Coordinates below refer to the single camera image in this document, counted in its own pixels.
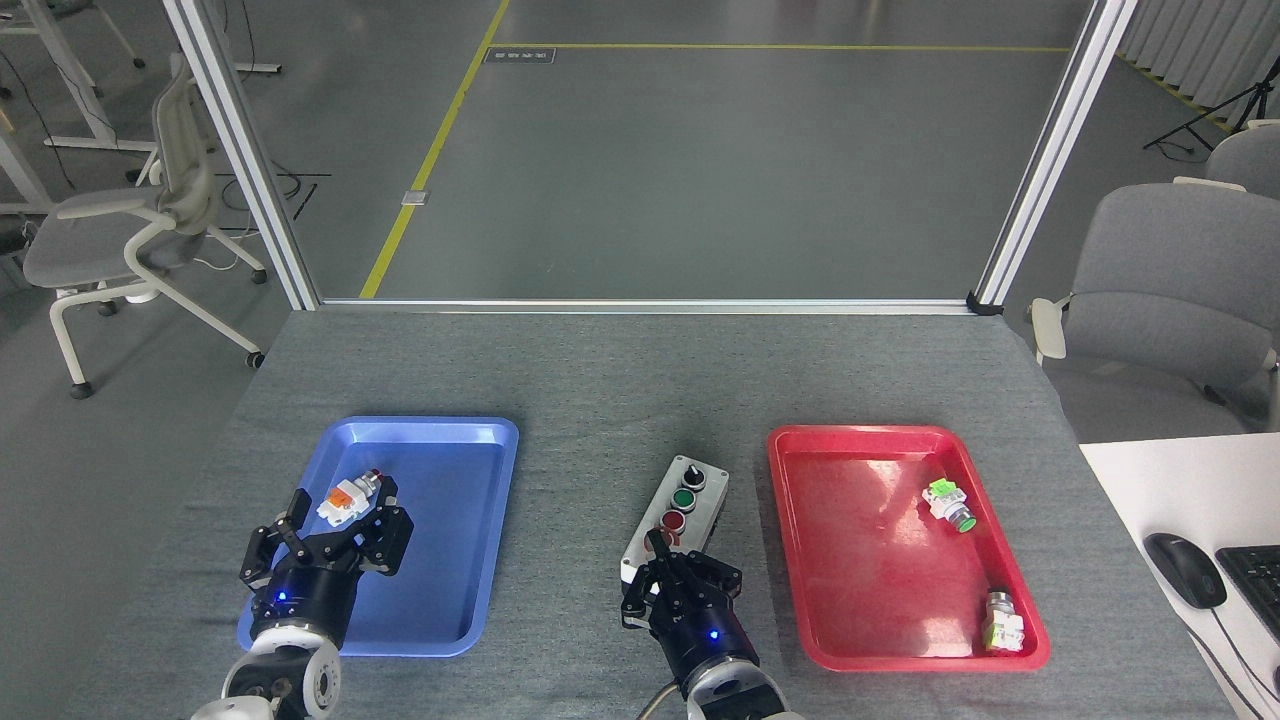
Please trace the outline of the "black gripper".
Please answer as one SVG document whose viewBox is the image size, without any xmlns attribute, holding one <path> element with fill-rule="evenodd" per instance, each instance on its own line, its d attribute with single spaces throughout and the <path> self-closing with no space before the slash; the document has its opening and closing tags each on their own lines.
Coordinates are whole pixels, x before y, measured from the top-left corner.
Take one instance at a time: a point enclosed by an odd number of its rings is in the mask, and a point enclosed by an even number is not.
<svg viewBox="0 0 1280 720">
<path fill-rule="evenodd" d="M 645 534 L 655 557 L 641 565 L 620 606 L 623 629 L 657 639 L 681 693 L 698 676 L 728 661 L 760 664 L 733 611 L 742 573 L 700 551 L 676 553 L 662 530 Z"/>
<path fill-rule="evenodd" d="M 255 528 L 244 551 L 239 579 L 253 597 L 250 637 L 275 626 L 302 626 L 342 648 L 349 629 L 364 571 L 396 575 L 413 533 L 413 520 L 401 506 L 398 486 L 381 477 L 372 507 L 352 523 L 353 543 L 307 541 L 298 536 L 312 500 L 297 488 L 284 511 Z M 275 566 L 278 548 L 288 548 Z"/>
</svg>

